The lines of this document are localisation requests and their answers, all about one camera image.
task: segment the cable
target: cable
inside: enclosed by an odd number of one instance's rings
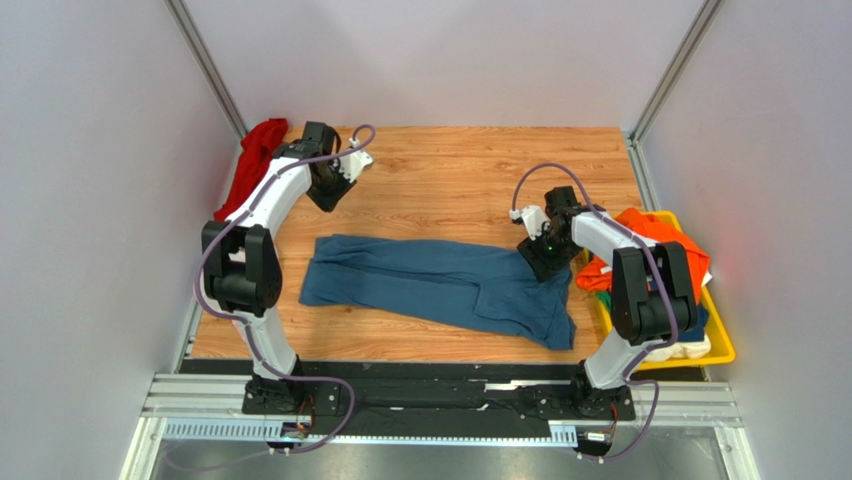
[[[527,173],[525,173],[521,177],[521,179],[518,181],[518,185],[515,187],[515,193],[514,195],[512,195],[512,210],[517,210],[516,207],[518,203],[518,193],[521,191],[521,186],[524,184],[524,181],[526,181],[527,177],[532,175],[532,173],[536,170],[540,170],[545,167],[558,168],[559,170],[562,170],[563,172],[567,173],[568,176],[571,177],[572,180],[574,180],[574,183],[577,184],[577,188],[583,195],[583,200],[585,200],[586,205],[589,207],[589,211],[591,211],[592,214],[596,216],[599,220],[601,220],[603,223],[615,228],[620,233],[626,235],[639,245],[639,248],[641,248],[642,252],[645,254],[645,258],[648,260],[648,265],[651,267],[651,276],[654,277],[654,281],[657,282],[657,287],[659,289],[660,295],[662,296],[663,306],[665,307],[666,314],[669,317],[669,326],[671,327],[671,336],[669,337],[669,339],[665,342],[656,343],[646,347],[621,372],[621,376],[624,378],[624,382],[631,387],[649,384],[654,385],[654,399],[651,401],[651,408],[650,410],[648,410],[648,417],[645,419],[645,424],[642,426],[642,430],[639,431],[639,435],[636,437],[636,439],[633,440],[633,442],[630,443],[630,445],[627,446],[627,448],[622,450],[620,453],[617,453],[610,457],[604,458],[595,457],[593,455],[586,455],[583,453],[577,454],[578,458],[585,458],[587,460],[596,461],[598,463],[603,463],[605,461],[612,462],[628,456],[648,433],[648,429],[651,426],[651,420],[653,420],[654,413],[657,411],[657,402],[660,398],[660,384],[657,383],[656,380],[633,381],[630,380],[630,375],[633,373],[633,370],[635,370],[636,367],[639,366],[640,363],[642,363],[642,360],[644,360],[649,353],[659,348],[670,347],[674,345],[675,342],[677,342],[677,319],[675,318],[674,309],[672,308],[672,302],[671,300],[669,300],[668,291],[666,291],[666,286],[663,284],[662,277],[660,276],[660,270],[657,268],[657,262],[654,260],[654,255],[651,253],[651,250],[648,248],[648,245],[646,245],[645,242],[642,241],[642,238],[636,235],[635,232],[625,227],[624,225],[616,222],[610,217],[607,217],[606,215],[602,214],[597,208],[595,208],[595,205],[592,203],[591,198],[589,198],[589,194],[586,192],[586,188],[583,186],[583,182],[581,182],[577,175],[575,175],[574,172],[572,172],[568,167],[555,162],[546,162],[529,169]]]
[[[328,435],[323,437],[321,440],[314,442],[314,443],[308,445],[307,447],[292,449],[292,450],[290,450],[290,453],[307,453],[307,452],[316,450],[317,448],[320,448],[321,446],[330,442],[331,439],[334,438],[335,435],[337,435],[338,433],[340,433],[341,430],[343,430],[343,427],[346,426],[346,424],[349,422],[349,419],[352,417],[352,413],[355,410],[355,389],[352,388],[352,385],[350,385],[349,382],[347,382],[346,380],[343,380],[342,378],[335,378],[335,377],[296,377],[296,376],[292,376],[292,375],[287,375],[286,373],[282,372],[281,370],[278,370],[274,366],[270,365],[265,359],[263,359],[263,356],[260,354],[260,351],[257,348],[257,343],[255,343],[254,332],[252,331],[251,325],[246,325],[245,332],[246,332],[246,340],[247,340],[247,343],[249,345],[249,348],[252,351],[252,355],[254,355],[255,358],[262,359],[261,365],[263,365],[263,368],[268,370],[269,373],[272,373],[273,375],[281,378],[282,380],[286,380],[286,381],[289,381],[289,382],[311,382],[311,383],[332,382],[332,383],[337,383],[337,384],[343,386],[343,388],[345,388],[346,391],[349,392],[349,408],[346,409],[346,415],[343,416],[343,420],[341,420],[340,423],[336,427],[334,427],[334,429]]]
[[[361,125],[361,126],[357,127],[354,132],[352,132],[352,138],[357,138],[358,133],[361,130],[364,130],[364,129],[367,129],[367,130],[370,131],[370,136],[366,140],[364,140],[363,143],[359,144],[358,146],[356,146],[354,148],[347,148],[343,152],[334,153],[332,155],[324,155],[324,156],[321,156],[321,157],[307,158],[307,159],[304,159],[304,160],[300,160],[298,162],[289,163],[287,165],[284,165],[278,171],[276,171],[274,175],[270,176],[266,180],[266,182],[264,182],[261,185],[261,187],[258,189],[257,194],[254,197],[254,200],[252,200],[252,202],[249,204],[248,208],[246,208],[242,213],[237,215],[233,220],[231,220],[227,225],[225,225],[225,228],[223,228],[222,231],[219,232],[219,234],[216,235],[216,237],[213,238],[213,241],[210,242],[210,245],[208,245],[207,248],[204,249],[204,252],[201,255],[201,264],[198,267],[198,272],[195,276],[195,281],[193,282],[193,291],[195,293],[195,299],[198,301],[199,305],[201,305],[201,308],[205,312],[207,312],[207,313],[209,313],[209,314],[211,314],[215,317],[224,318],[226,320],[233,320],[233,321],[239,322],[241,325],[243,325],[245,327],[246,340],[247,340],[247,343],[249,345],[249,348],[251,348],[251,350],[252,350],[252,355],[254,355],[254,358],[257,359],[258,362],[260,362],[260,364],[266,370],[268,370],[270,373],[279,377],[282,380],[291,381],[291,382],[332,382],[332,383],[337,383],[337,384],[340,384],[341,386],[343,386],[349,392],[349,408],[346,410],[346,414],[344,415],[343,420],[341,420],[340,424],[338,424],[337,427],[335,427],[331,431],[331,433],[329,433],[328,435],[323,437],[321,440],[308,445],[307,447],[298,448],[298,449],[291,449],[291,450],[289,450],[289,452],[287,452],[285,450],[277,450],[279,453],[307,453],[307,452],[316,450],[317,448],[320,448],[321,446],[323,446],[326,443],[328,443],[329,441],[331,441],[331,439],[334,438],[334,436],[337,435],[343,429],[343,427],[346,425],[347,422],[349,422],[349,419],[352,417],[352,412],[355,409],[355,390],[352,388],[352,385],[350,385],[349,382],[347,382],[346,380],[343,380],[341,378],[292,376],[292,375],[287,375],[284,372],[282,372],[282,371],[276,369],[275,367],[273,367],[272,365],[270,365],[269,362],[267,362],[266,359],[263,358],[263,355],[261,354],[260,350],[257,348],[257,344],[256,344],[256,341],[255,341],[255,338],[254,338],[254,332],[253,332],[251,325],[249,324],[248,320],[246,320],[243,317],[240,317],[239,315],[235,315],[235,314],[228,313],[228,312],[221,312],[219,310],[216,310],[209,303],[207,303],[207,298],[202,294],[202,291],[201,291],[201,278],[204,275],[204,265],[207,263],[207,260],[210,258],[210,255],[213,252],[213,249],[217,245],[219,245],[219,243],[222,241],[222,239],[225,238],[225,236],[228,235],[228,233],[231,230],[233,230],[237,225],[241,224],[247,218],[250,218],[254,209],[257,208],[257,205],[263,199],[263,196],[266,194],[266,192],[269,190],[269,188],[272,186],[272,184],[275,183],[276,180],[281,178],[281,175],[286,173],[288,170],[291,170],[291,169],[296,168],[296,167],[302,167],[302,166],[305,166],[305,165],[309,165],[311,163],[319,163],[319,162],[327,162],[327,161],[331,161],[331,160],[337,160],[338,158],[341,158],[341,157],[344,157],[344,156],[349,155],[351,153],[365,149],[367,147],[367,145],[372,143],[373,139],[376,138],[376,128],[375,127],[373,127],[372,125],[369,125],[369,124]],[[254,458],[256,456],[259,456],[259,453],[261,453],[261,452],[258,452],[257,454],[249,455],[248,457],[244,457],[243,459],[237,459],[237,460],[234,460],[232,462],[222,464],[223,465],[222,467],[210,467],[208,470],[202,470],[202,471],[210,471],[210,470],[215,470],[216,468],[224,468],[224,466],[232,465],[235,462],[247,460],[249,457]]]

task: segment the metal frame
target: metal frame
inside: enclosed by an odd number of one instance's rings
[[[248,133],[248,128],[246,128],[246,124],[243,121],[243,117],[240,115],[240,111],[237,109],[236,103],[234,103],[234,99],[231,98],[231,94],[228,93],[228,89],[225,87],[225,82],[222,80],[222,76],[219,75],[219,71],[216,69],[216,64],[213,63],[213,58],[210,56],[210,52],[207,51],[207,47],[204,45],[204,40],[201,39],[201,34],[198,32],[198,28],[195,26],[195,22],[193,22],[192,15],[189,14],[186,4],[183,0],[164,1],[166,6],[169,8],[169,12],[171,12],[172,17],[174,17],[178,29],[181,34],[183,34],[183,38],[186,40],[187,46],[189,46],[193,56],[195,56],[198,66],[201,67],[201,72],[204,73],[204,77],[207,78],[207,82],[210,84],[210,88],[213,90],[216,100],[222,107],[225,117],[228,119],[228,122],[231,123],[231,127],[234,129],[237,136],[239,138],[245,137]]]
[[[265,442],[282,437],[282,422],[307,421],[294,415],[251,416],[241,412],[247,375],[157,374],[142,409],[121,478],[147,479],[166,440],[243,440]],[[559,381],[512,381],[488,384],[490,389],[511,389],[519,384]],[[636,419],[620,425],[641,427],[653,399],[651,386],[633,389]],[[605,426],[600,421],[550,421],[550,437],[440,438],[371,437],[340,435],[338,444],[405,444],[452,446],[571,447],[578,427]],[[730,387],[725,382],[661,382],[660,400],[653,426],[714,427],[723,460],[732,479],[757,478],[751,451],[742,431],[742,419]]]
[[[668,98],[669,93],[671,93],[672,88],[677,83],[687,63],[689,63],[689,59],[692,58],[692,54],[695,52],[704,34],[707,33],[710,24],[713,22],[723,3],[725,3],[725,0],[705,0],[704,4],[698,10],[698,14],[689,27],[686,37],[684,37],[680,47],[678,47],[677,53],[675,53],[674,58],[666,69],[666,73],[663,74],[663,78],[657,85],[657,89],[651,95],[651,99],[645,106],[645,110],[639,116],[636,127],[630,133],[632,143],[641,143],[648,133],[648,129],[651,128],[654,118],[663,106],[663,102]]]

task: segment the gray floor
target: gray floor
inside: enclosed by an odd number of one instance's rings
[[[613,451],[636,431],[619,428]],[[184,467],[217,465],[264,449],[246,442],[167,443],[161,455]],[[712,428],[653,428],[633,454],[608,465],[581,462],[573,451],[519,447],[328,445],[316,452],[263,456],[205,473],[178,472],[164,462],[154,479],[454,480],[454,479],[726,479]]]

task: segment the red cloth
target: red cloth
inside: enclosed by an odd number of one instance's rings
[[[225,200],[222,208],[213,214],[216,221],[225,221],[228,215],[234,213],[248,200],[251,192],[269,170],[272,154],[281,145],[288,128],[286,119],[270,118],[254,127],[240,142],[243,153],[237,162],[237,170],[234,172],[234,181],[231,184],[228,199]]]

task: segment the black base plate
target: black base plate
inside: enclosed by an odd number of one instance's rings
[[[251,373],[249,361],[219,365],[230,371],[216,368],[218,373]],[[550,435],[548,420],[612,420],[608,410],[593,418],[578,416],[566,403],[570,387],[565,385],[485,391],[486,383],[512,380],[565,382],[579,372],[577,365],[303,361],[302,368],[307,376],[343,378],[355,389],[355,412],[344,430],[349,435],[540,438]],[[197,366],[182,371],[201,373]],[[348,393],[330,383],[305,384],[305,393],[316,402],[312,433],[329,433],[349,408]],[[617,403],[619,419],[636,418],[633,402],[628,403]]]

